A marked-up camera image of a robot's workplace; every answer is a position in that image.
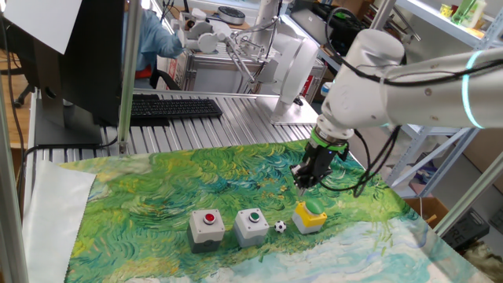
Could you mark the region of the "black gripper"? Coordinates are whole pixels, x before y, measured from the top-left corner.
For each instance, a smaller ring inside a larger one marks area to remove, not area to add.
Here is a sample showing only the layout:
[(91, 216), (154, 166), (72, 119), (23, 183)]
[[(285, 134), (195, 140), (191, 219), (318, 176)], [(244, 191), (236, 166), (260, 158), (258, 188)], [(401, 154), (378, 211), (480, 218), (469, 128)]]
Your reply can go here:
[(308, 189), (317, 185), (320, 182), (320, 178), (324, 178), (332, 172), (330, 164), (338, 153), (338, 150), (330, 149), (322, 145), (313, 145), (311, 142), (307, 144), (305, 155), (306, 163), (300, 163), (290, 167), (294, 185), (300, 197), (302, 197)]

